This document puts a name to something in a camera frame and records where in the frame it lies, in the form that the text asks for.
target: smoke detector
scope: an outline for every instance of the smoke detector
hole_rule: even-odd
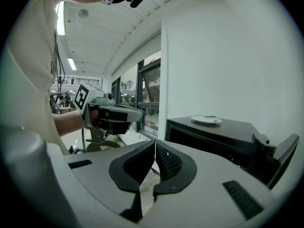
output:
[[[89,12],[86,9],[81,9],[78,12],[78,16],[82,19],[85,19],[89,16]]]

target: black rubber pad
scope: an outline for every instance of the black rubber pad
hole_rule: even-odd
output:
[[[138,193],[139,186],[154,163],[155,141],[145,141],[136,149],[114,159],[109,174],[123,191]]]
[[[161,182],[154,186],[153,196],[179,193],[194,180],[195,161],[185,153],[156,140],[156,163],[160,168]]]
[[[224,182],[223,186],[247,219],[263,211],[263,208],[237,181]]]
[[[86,166],[89,164],[93,164],[93,163],[90,160],[84,160],[84,161],[77,161],[77,162],[69,163],[68,165],[71,169],[75,169],[75,168],[83,167],[83,166]]]

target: white wall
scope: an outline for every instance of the white wall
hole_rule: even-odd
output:
[[[103,80],[103,91],[105,92],[112,92],[112,77],[111,76],[107,76],[104,78]]]
[[[149,15],[135,28],[135,30],[128,36],[122,46],[118,49],[105,74],[112,75],[133,52],[141,47],[144,42],[153,38],[153,36],[156,34],[159,34],[162,19],[167,17],[175,10],[184,7],[188,1],[192,0],[171,0]]]
[[[300,135],[300,160],[303,48],[301,34],[273,0],[188,3],[162,21],[159,138],[166,118],[210,114],[250,122],[273,144]]]

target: railing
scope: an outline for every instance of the railing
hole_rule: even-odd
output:
[[[121,89],[131,89],[132,88],[132,84],[123,84],[121,83]]]
[[[57,81],[59,81],[58,83],[61,84],[61,80],[63,80],[63,77],[56,77],[54,84],[57,84]],[[98,79],[88,79],[88,78],[75,78],[75,77],[66,77],[62,84],[63,85],[79,85],[80,82],[85,82],[87,84],[93,85],[93,86],[97,86],[100,87],[101,86],[101,82]]]

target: window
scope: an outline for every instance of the window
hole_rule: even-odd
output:
[[[144,121],[132,128],[150,139],[158,137],[161,86],[161,51],[139,62],[112,83],[112,94],[117,104],[144,111]]]
[[[161,51],[138,64],[137,107],[145,113],[144,123],[137,124],[137,131],[150,138],[158,137],[159,102],[161,86]]]
[[[137,64],[131,67],[120,77],[120,97],[119,104],[136,107],[136,78]]]

